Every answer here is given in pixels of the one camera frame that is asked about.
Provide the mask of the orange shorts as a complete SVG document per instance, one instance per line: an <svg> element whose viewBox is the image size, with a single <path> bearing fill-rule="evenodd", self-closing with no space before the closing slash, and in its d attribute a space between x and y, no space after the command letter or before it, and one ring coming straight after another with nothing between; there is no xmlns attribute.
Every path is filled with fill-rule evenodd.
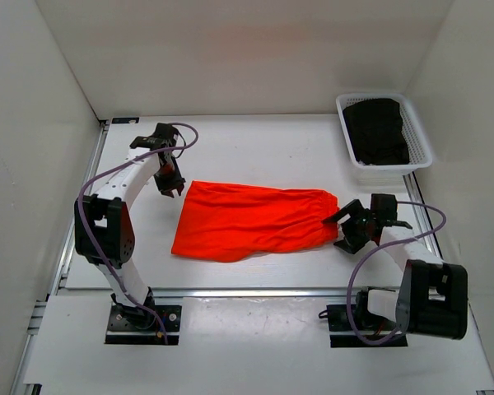
<svg viewBox="0 0 494 395"><path fill-rule="evenodd" d="M322 189L280 189L194 181L186 194L171 252L233 263L256 254L294 253L335 240L338 197Z"/></svg>

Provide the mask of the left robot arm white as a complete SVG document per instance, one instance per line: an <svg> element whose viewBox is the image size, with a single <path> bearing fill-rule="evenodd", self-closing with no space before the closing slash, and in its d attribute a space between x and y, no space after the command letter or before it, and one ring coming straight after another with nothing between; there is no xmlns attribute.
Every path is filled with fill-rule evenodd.
<svg viewBox="0 0 494 395"><path fill-rule="evenodd" d="M159 193L181 194L185 179L174 151L183 151L180 123L158 123L152 135L131 142L125 162L88 181L74 205L75 249L109 282L114 307L139 330L162 325L153 293L132 260L135 234L130 209L149 180Z"/></svg>

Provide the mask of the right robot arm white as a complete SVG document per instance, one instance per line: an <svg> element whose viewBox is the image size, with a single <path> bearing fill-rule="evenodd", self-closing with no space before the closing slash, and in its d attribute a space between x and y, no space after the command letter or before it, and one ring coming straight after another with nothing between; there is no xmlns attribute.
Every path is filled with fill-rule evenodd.
<svg viewBox="0 0 494 395"><path fill-rule="evenodd" d="M354 199L324 218L325 224L337 224L343 237L335 247L350 254L372 242L354 267L346 293L346 315L356 338L367 346L383 346L412 333L452 340L464 338L468 328L468 273L445 262L422 242L441 230L445 213L435 208L440 223L421 234L398 218L399 201L392 194L374 193L370 206ZM358 272L376 253L387 253L403 274L397 290L368 287L352 292Z"/></svg>

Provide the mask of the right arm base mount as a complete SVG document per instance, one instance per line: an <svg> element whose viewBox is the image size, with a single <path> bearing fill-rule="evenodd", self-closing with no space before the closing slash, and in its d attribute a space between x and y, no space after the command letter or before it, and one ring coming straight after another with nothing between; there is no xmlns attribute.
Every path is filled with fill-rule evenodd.
<svg viewBox="0 0 494 395"><path fill-rule="evenodd" d="M359 290L351 304L352 315L357 331L369 341L379 341L389 335L396 327L394 321L372 314L367 310L368 293L372 287ZM364 343L352 330L347 316L346 303L327 304L318 313L318 319L326 320L329 327L331 348L364 348Z"/></svg>

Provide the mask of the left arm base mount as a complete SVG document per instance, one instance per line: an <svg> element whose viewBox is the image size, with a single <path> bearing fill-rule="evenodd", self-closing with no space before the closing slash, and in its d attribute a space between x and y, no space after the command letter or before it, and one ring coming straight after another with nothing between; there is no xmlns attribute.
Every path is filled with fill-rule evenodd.
<svg viewBox="0 0 494 395"><path fill-rule="evenodd" d="M161 319L161 324L154 314L127 306L116 301L111 294L112 305L108 318L105 344L109 345L146 345L178 346L182 318L182 306L179 304L156 304L149 295L145 306L154 309Z"/></svg>

